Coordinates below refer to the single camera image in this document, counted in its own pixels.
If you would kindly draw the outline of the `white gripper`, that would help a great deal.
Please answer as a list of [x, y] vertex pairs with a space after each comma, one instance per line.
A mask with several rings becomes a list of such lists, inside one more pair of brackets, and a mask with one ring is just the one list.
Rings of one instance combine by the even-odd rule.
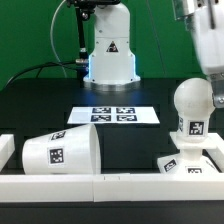
[[172, 0], [174, 16], [191, 33], [201, 70], [211, 83], [213, 104], [224, 108], [224, 0]]

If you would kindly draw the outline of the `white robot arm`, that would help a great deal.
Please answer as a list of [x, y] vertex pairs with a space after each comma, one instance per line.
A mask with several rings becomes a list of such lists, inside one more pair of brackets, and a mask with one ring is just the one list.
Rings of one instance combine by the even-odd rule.
[[[121, 0], [89, 0], [95, 14], [95, 48], [88, 87], [120, 90], [140, 81], [130, 50], [130, 13]], [[213, 103], [224, 108], [224, 0], [172, 0], [174, 15], [190, 31], [197, 60], [211, 83]]]

